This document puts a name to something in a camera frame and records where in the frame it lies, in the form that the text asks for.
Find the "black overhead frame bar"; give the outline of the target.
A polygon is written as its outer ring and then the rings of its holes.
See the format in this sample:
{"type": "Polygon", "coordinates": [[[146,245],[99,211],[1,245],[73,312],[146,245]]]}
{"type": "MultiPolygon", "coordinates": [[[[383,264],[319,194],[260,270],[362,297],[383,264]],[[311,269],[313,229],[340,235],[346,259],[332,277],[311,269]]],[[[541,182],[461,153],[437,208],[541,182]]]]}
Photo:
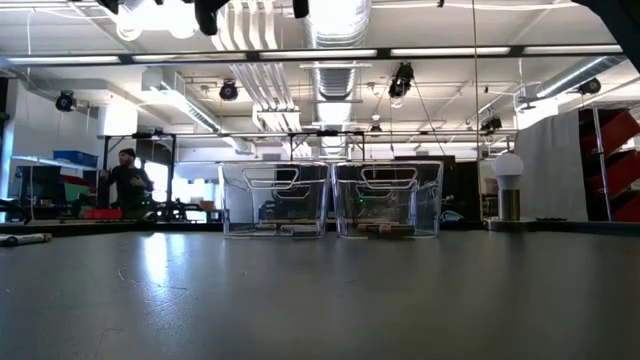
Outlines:
{"type": "Polygon", "coordinates": [[[621,56],[616,44],[512,45],[480,47],[335,48],[234,50],[176,53],[0,55],[0,67],[168,66],[191,64],[445,60],[524,57],[621,56]]]}

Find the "black cabinet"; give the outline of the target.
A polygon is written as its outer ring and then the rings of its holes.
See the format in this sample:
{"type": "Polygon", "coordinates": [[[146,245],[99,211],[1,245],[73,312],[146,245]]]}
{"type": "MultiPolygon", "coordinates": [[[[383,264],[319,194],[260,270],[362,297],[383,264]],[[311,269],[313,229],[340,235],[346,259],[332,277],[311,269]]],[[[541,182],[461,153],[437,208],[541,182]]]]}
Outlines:
{"type": "Polygon", "coordinates": [[[456,213],[463,222],[480,221],[479,170],[476,161],[458,162],[453,155],[396,156],[395,159],[441,161],[442,212],[456,213]]]}

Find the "black aluminium table frame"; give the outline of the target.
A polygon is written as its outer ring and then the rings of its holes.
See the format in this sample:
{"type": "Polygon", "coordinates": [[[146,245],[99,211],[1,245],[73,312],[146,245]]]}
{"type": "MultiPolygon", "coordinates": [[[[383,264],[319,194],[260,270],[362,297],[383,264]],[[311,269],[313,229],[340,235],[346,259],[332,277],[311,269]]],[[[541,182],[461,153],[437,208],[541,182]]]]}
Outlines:
{"type": "MultiPolygon", "coordinates": [[[[51,233],[69,237],[122,232],[222,232],[223,223],[179,222],[76,222],[76,223],[21,223],[0,224],[0,234],[51,233]]],[[[455,222],[440,226],[444,231],[496,231],[496,232],[567,232],[599,235],[640,237],[640,223],[531,221],[523,223],[455,222]]]]}

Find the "clear plastic bin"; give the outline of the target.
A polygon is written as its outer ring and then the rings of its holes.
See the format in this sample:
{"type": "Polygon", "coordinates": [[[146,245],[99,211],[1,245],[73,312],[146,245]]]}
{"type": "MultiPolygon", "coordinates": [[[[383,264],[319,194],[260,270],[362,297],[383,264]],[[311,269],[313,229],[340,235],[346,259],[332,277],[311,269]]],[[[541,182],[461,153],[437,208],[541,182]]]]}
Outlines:
{"type": "Polygon", "coordinates": [[[408,240],[440,230],[441,161],[353,161],[331,166],[334,218],[344,238],[408,240]],[[413,225],[413,236],[380,236],[382,224],[413,225]]]}
{"type": "Polygon", "coordinates": [[[326,232],[329,165],[317,161],[226,162],[224,234],[230,238],[321,238],[326,232]],[[306,226],[304,236],[280,234],[282,225],[306,226]]]}

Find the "white rectangular air duct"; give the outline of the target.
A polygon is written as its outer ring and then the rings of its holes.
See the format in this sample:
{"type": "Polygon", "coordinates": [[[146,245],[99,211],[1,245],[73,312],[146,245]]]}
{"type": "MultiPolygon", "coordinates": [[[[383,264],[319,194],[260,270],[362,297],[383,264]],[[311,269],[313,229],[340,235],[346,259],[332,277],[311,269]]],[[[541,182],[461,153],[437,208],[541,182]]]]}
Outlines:
{"type": "Polygon", "coordinates": [[[160,103],[175,107],[208,133],[215,134],[219,139],[231,145],[237,154],[254,155],[256,153],[254,144],[241,138],[226,135],[225,129],[220,126],[215,116],[188,98],[186,82],[177,72],[169,76],[165,75],[159,67],[146,68],[142,73],[141,89],[158,94],[160,103]]]}

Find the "blue storage crate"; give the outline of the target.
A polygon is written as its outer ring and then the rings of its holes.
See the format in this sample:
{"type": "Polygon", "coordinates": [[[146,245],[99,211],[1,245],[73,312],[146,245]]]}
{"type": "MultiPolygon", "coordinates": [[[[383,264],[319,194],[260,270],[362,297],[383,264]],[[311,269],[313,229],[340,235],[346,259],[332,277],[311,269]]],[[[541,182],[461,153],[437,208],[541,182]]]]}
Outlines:
{"type": "Polygon", "coordinates": [[[52,152],[55,160],[64,160],[73,164],[96,168],[99,157],[93,154],[77,150],[54,150],[52,152]]]}

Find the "white wall shelf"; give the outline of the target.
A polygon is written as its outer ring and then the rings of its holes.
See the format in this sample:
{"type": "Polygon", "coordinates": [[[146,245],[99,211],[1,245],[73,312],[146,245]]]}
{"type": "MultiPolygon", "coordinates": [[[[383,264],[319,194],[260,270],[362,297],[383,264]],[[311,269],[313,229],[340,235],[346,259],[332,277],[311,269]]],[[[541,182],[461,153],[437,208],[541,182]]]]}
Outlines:
{"type": "Polygon", "coordinates": [[[50,166],[59,166],[61,168],[82,170],[82,171],[97,171],[98,169],[95,167],[85,166],[81,164],[72,163],[66,160],[56,160],[56,159],[48,159],[38,156],[27,156],[27,155],[13,155],[11,157],[12,160],[29,162],[34,164],[43,164],[50,166]]]}

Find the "silver ventilation duct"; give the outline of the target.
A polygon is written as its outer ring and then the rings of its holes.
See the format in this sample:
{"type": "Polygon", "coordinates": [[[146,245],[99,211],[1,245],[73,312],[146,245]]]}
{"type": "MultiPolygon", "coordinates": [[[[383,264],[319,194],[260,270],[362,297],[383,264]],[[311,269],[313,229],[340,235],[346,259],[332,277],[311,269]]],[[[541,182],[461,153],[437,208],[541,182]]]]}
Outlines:
{"type": "Polygon", "coordinates": [[[536,86],[523,87],[514,97],[514,103],[521,111],[533,109],[532,103],[554,98],[596,79],[598,75],[628,60],[617,44],[532,45],[526,46],[523,54],[532,57],[573,55],[582,57],[582,60],[536,86]]]}
{"type": "MultiPolygon", "coordinates": [[[[308,46],[314,49],[362,47],[369,24],[371,0],[309,0],[305,18],[308,46]]],[[[321,98],[345,100],[355,86],[355,69],[312,71],[321,98]]]]}

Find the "white partition panel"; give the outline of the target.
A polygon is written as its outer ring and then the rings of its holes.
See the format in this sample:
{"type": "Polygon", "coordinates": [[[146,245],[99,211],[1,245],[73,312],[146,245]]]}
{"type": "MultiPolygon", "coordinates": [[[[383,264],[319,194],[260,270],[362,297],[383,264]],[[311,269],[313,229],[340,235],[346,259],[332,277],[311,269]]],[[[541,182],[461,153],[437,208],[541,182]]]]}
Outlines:
{"type": "Polygon", "coordinates": [[[577,110],[547,117],[519,131],[515,154],[524,164],[520,177],[524,217],[588,219],[577,110]]]}

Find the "red storage bin rack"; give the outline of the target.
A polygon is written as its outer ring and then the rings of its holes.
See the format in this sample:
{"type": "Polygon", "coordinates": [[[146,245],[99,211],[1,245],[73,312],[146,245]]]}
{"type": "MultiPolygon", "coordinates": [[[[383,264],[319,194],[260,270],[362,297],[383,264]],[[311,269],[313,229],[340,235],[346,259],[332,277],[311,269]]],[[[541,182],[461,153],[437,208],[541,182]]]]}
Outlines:
{"type": "Polygon", "coordinates": [[[640,122],[623,108],[584,109],[578,122],[588,219],[640,223],[640,149],[623,148],[640,122]]]}

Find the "small copper-black battery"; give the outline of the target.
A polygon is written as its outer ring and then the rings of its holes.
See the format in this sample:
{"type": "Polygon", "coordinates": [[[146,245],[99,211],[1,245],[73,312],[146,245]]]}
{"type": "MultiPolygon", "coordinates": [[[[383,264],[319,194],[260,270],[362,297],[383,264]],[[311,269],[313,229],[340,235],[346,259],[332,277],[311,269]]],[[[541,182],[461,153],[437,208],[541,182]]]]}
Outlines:
{"type": "Polygon", "coordinates": [[[413,225],[406,224],[382,224],[379,226],[380,236],[413,236],[415,228],[413,225]]]}

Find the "green box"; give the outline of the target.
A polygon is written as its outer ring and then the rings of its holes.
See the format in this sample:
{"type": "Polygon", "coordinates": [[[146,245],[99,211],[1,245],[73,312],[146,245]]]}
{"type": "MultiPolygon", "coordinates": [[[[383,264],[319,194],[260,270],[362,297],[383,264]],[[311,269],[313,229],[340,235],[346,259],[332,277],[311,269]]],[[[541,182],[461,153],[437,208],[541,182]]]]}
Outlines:
{"type": "Polygon", "coordinates": [[[67,202],[73,202],[79,200],[82,196],[88,196],[90,194],[90,187],[86,185],[65,183],[64,193],[65,200],[67,202]]]}

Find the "white ceiling pipe bundle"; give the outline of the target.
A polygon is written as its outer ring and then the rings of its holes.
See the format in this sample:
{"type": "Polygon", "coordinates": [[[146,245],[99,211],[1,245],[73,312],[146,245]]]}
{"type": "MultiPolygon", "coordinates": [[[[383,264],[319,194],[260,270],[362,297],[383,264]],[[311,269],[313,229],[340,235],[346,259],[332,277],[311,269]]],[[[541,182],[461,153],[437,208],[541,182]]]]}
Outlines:
{"type": "Polygon", "coordinates": [[[300,109],[286,84],[282,65],[241,63],[230,66],[253,101],[252,121],[265,132],[301,130],[300,109]]]}

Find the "person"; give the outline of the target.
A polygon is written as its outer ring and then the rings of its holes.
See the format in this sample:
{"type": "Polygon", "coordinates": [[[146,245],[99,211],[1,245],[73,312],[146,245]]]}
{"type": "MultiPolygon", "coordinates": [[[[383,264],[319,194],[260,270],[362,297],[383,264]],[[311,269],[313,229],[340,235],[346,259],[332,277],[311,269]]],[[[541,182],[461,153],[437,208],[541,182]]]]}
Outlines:
{"type": "Polygon", "coordinates": [[[116,205],[124,219],[140,220],[149,212],[147,195],[154,190],[154,183],[146,171],[135,166],[137,159],[133,148],[119,151],[119,164],[111,170],[101,170],[100,179],[108,186],[116,185],[116,205]]]}

